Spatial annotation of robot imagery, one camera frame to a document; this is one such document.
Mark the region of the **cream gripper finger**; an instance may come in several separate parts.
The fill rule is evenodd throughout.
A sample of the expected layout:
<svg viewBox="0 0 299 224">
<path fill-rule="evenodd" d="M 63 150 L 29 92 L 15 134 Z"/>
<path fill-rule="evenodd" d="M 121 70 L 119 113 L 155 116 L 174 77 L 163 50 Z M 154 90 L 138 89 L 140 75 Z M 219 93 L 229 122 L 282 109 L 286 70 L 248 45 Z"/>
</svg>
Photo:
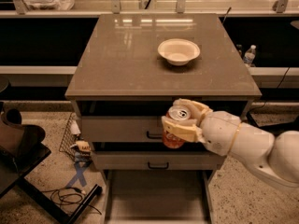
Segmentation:
<svg viewBox="0 0 299 224">
<path fill-rule="evenodd" d="M 164 130 L 174 136 L 192 143 L 203 141 L 202 129 L 197 126 L 196 119 L 174 120 L 167 116 L 162 116 Z"/>
<path fill-rule="evenodd" d="M 186 106 L 191 111 L 191 118 L 196 120 L 197 126 L 200 125 L 207 114 L 212 112 L 212 109 L 208 105 L 189 99 L 177 99 L 173 105 Z"/>
</svg>

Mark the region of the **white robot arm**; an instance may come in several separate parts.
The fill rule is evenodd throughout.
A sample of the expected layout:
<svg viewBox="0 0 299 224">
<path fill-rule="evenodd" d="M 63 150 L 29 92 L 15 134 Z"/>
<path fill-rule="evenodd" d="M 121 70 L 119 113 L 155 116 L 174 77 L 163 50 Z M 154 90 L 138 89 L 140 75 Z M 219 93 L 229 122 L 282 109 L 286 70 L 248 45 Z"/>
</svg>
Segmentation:
<svg viewBox="0 0 299 224">
<path fill-rule="evenodd" d="M 164 131 L 185 142 L 201 143 L 240 161 L 264 183 L 281 190 L 299 188 L 299 132 L 278 136 L 243 122 L 226 111 L 177 99 L 162 116 Z"/>
</svg>

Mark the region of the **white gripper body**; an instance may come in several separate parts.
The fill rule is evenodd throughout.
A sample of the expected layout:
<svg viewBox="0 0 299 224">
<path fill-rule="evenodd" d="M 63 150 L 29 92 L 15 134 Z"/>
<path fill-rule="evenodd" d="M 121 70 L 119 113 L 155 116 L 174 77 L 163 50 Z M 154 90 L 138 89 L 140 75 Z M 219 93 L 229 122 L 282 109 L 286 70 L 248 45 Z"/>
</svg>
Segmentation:
<svg viewBox="0 0 299 224">
<path fill-rule="evenodd" d="M 220 156 L 226 156 L 240 124 L 238 116 L 225 111 L 209 113 L 200 124 L 204 147 Z"/>
</svg>

